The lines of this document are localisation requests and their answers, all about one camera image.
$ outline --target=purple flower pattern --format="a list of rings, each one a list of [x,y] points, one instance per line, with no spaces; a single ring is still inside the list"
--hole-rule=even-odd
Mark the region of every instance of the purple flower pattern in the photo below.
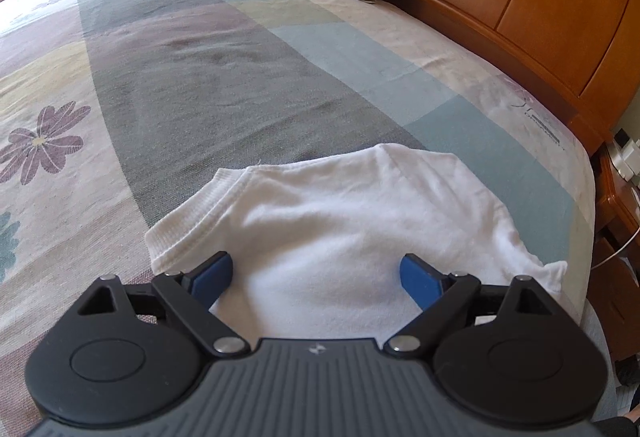
[[[77,135],[59,137],[82,121],[91,111],[90,106],[77,110],[71,101],[59,109],[46,106],[38,114],[36,130],[16,128],[9,134],[9,146],[0,149],[0,164],[8,164],[0,171],[0,183],[7,182],[22,168],[21,184],[29,184],[42,166],[47,173],[59,173],[65,167],[66,156],[82,148]]]

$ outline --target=wooden nightstand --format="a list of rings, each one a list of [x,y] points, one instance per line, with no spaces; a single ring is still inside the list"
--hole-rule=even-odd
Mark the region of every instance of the wooden nightstand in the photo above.
[[[592,158],[596,179],[596,221],[592,265],[612,255],[634,235],[638,221],[631,182],[611,163],[605,147]],[[640,235],[621,256],[640,271]],[[598,314],[615,361],[640,353],[640,289],[631,270],[620,258],[591,271],[587,298]]]

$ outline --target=ribbed gray plastic surface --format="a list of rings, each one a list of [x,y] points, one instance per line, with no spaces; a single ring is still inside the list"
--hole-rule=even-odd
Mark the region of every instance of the ribbed gray plastic surface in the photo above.
[[[193,395],[155,420],[84,430],[45,421],[36,437],[506,437],[457,408],[415,361],[372,340],[264,340],[253,355],[213,365]],[[586,422],[536,437],[600,437]]]

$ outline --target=metal screw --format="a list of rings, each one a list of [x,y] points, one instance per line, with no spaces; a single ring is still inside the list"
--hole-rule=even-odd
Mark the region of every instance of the metal screw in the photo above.
[[[237,354],[240,351],[244,351],[245,346],[244,340],[234,336],[218,338],[213,343],[213,348],[220,354]]]
[[[420,348],[420,340],[415,336],[394,336],[388,343],[396,352],[413,352]]]

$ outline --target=bedspread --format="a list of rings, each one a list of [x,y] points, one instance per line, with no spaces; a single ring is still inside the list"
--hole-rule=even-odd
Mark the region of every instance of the bedspread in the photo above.
[[[594,184],[526,91],[379,2],[0,3],[0,436],[37,420],[21,367],[100,274],[150,278],[145,231],[220,167],[382,142],[453,152],[582,312]]]

